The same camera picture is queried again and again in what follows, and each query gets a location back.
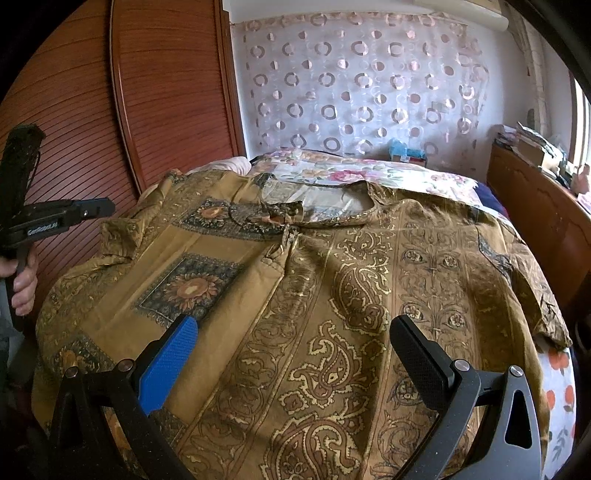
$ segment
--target wooden panel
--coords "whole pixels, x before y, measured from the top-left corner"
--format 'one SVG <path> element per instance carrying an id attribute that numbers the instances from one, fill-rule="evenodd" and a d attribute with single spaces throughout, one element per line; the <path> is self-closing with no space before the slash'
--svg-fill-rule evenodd
<path id="1" fill-rule="evenodd" d="M 487 181 L 540 263 L 569 326 L 591 298 L 591 219 L 573 195 L 513 153 L 493 147 Z"/>
<path id="2" fill-rule="evenodd" d="M 113 85 L 142 189 L 171 168 L 187 171 L 243 152 L 231 106 L 235 84 L 226 75 L 220 3 L 113 0 Z"/>
<path id="3" fill-rule="evenodd" d="M 46 133 L 27 202 L 110 197 L 117 214 L 136 201 L 112 100 L 109 0 L 87 0 L 25 65 L 0 104 L 0 145 L 9 130 L 35 122 Z M 38 245 L 36 313 L 57 277 L 92 256 L 99 221 Z"/>

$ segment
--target wooden cabinet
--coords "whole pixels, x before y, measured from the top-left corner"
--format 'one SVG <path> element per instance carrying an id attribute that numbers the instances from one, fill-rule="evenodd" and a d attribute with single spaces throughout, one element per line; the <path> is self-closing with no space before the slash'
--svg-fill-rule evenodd
<path id="1" fill-rule="evenodd" d="M 568 190 L 496 145 L 487 182 L 540 263 L 572 324 L 583 313 L 579 308 L 573 311 L 575 303 L 591 308 L 591 219 Z"/>

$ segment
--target human hand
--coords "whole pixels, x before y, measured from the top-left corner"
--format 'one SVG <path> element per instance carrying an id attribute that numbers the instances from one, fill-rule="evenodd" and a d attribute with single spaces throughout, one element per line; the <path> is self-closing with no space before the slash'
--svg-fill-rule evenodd
<path id="1" fill-rule="evenodd" d="M 33 245 L 29 250 L 27 266 L 14 279 L 14 295 L 11 299 L 12 308 L 19 317 L 31 313 L 35 302 L 37 288 L 37 251 Z M 17 271 L 18 261 L 0 257 L 0 277 L 8 278 Z"/>

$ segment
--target wall covering with circle pattern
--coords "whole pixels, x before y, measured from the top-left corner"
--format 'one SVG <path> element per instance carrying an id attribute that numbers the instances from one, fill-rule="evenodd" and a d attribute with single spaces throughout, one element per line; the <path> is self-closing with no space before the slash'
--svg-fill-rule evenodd
<path id="1" fill-rule="evenodd" d="M 470 173 L 489 72 L 466 26 L 437 15 L 334 12 L 233 26 L 251 152 L 384 158 L 391 138 Z"/>

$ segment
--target garment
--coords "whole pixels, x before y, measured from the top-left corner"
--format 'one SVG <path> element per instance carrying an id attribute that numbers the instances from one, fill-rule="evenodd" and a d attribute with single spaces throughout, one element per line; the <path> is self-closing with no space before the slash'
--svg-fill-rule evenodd
<path id="1" fill-rule="evenodd" d="M 507 228 L 459 202 L 365 182 L 354 187 L 372 207 L 305 222 L 300 202 L 262 202 L 263 183 L 171 174 L 103 224 L 100 254 L 59 279 L 40 314 L 42 424 L 66 368 L 135 358 L 189 313 L 197 345 L 152 417 L 196 478 L 391 476 L 435 418 L 389 345 L 389 320 L 406 313 L 452 358 L 522 366 L 545 447 L 531 335 L 570 339 L 537 263 Z M 109 424 L 119 432 L 112 414 Z"/>

